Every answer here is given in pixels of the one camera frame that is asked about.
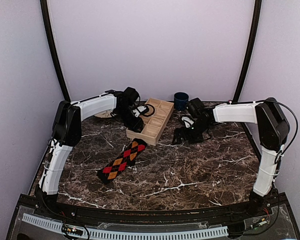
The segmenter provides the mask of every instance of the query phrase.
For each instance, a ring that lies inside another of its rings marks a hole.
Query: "wooden compartment box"
[[[142,139],[147,144],[155,146],[171,117],[171,114],[174,110],[174,104],[172,102],[162,101],[154,98],[150,98],[148,101],[146,101],[146,104],[152,105],[155,109],[155,113],[149,117],[141,115],[140,117],[144,122],[144,128],[142,132],[138,133],[127,129],[126,136],[130,139]]]

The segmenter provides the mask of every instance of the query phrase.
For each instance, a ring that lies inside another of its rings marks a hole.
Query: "argyle sock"
[[[111,183],[127,166],[136,164],[136,157],[145,150],[147,143],[135,138],[132,143],[112,162],[96,174],[104,184]]]

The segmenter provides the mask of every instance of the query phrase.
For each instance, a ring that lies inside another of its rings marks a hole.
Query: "white wall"
[[[233,97],[254,0],[50,0],[72,100],[135,87],[142,99]]]
[[[0,240],[28,193],[61,100],[40,1],[0,0]]]
[[[288,105],[300,124],[300,1],[263,1],[255,48],[241,101],[275,97]],[[294,119],[288,112],[294,134]],[[257,128],[250,126],[257,142]],[[286,152],[277,180],[286,192],[300,228],[300,130]]]

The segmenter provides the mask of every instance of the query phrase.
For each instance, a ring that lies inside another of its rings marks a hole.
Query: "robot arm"
[[[214,120],[258,124],[261,161],[253,192],[264,197],[271,190],[278,175],[280,154],[283,152],[290,130],[280,106],[273,102],[248,104],[221,104],[213,109]]]
[[[192,124],[187,121],[185,127],[177,128],[172,144],[180,144],[181,138],[188,140],[189,143],[202,142],[204,140],[202,133],[213,123],[257,124],[261,144],[261,161],[257,179],[250,194],[250,201],[263,198],[271,190],[272,183],[279,173],[281,153],[290,130],[289,123],[280,106],[274,103],[276,100],[274,98],[267,100],[261,103],[223,103],[208,108],[199,98],[195,98],[187,104],[187,110],[196,120]]]
[[[140,133],[144,127],[142,118],[135,116],[131,106],[139,97],[128,87],[124,92],[108,91],[99,96],[77,102],[62,101],[59,104],[48,143],[49,153],[39,187],[47,195],[58,193],[58,185],[66,160],[82,136],[81,122],[95,114],[112,111],[121,116],[124,125]]]

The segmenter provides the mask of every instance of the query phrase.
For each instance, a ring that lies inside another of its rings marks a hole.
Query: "blue cup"
[[[177,92],[174,94],[174,108],[178,111],[186,110],[189,95],[185,92]]]

